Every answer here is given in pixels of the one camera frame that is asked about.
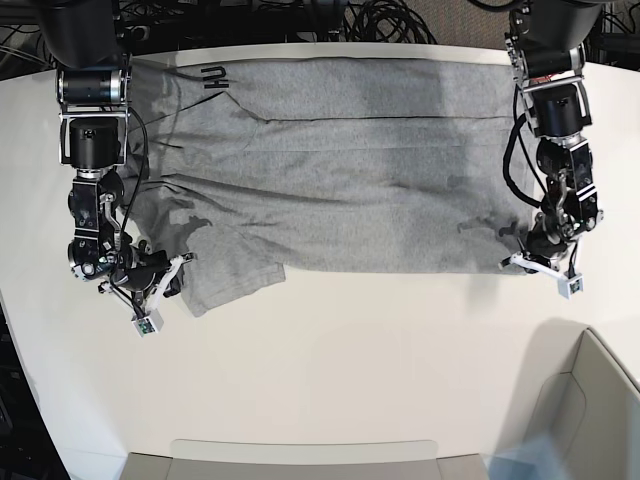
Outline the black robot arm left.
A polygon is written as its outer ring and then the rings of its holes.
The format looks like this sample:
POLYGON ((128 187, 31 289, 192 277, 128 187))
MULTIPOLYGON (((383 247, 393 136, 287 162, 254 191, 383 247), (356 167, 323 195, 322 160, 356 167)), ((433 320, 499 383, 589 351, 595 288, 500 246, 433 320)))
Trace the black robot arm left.
POLYGON ((534 272, 577 261, 581 236, 593 230, 602 212, 593 176, 593 157, 583 135, 592 123, 583 68, 583 42, 598 19, 600 1, 475 2, 490 13, 509 15, 505 46, 513 68, 514 126, 503 156, 503 178, 517 198, 537 210, 521 245, 518 263, 534 272), (538 141, 525 160, 540 187, 539 200, 521 191, 511 177, 511 159, 528 128, 538 141))

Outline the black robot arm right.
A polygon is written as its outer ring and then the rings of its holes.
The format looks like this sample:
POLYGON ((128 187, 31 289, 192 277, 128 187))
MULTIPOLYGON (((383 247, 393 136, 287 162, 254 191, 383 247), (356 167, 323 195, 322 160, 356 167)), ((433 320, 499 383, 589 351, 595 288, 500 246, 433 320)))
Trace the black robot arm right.
POLYGON ((68 196, 71 270, 136 306, 151 294, 174 296, 191 255, 170 259, 126 231, 137 195, 125 192, 118 170, 128 158, 129 121, 138 115, 130 107, 131 54, 119 8, 113 1, 36 1, 33 7, 57 62, 59 160, 76 172, 68 196))

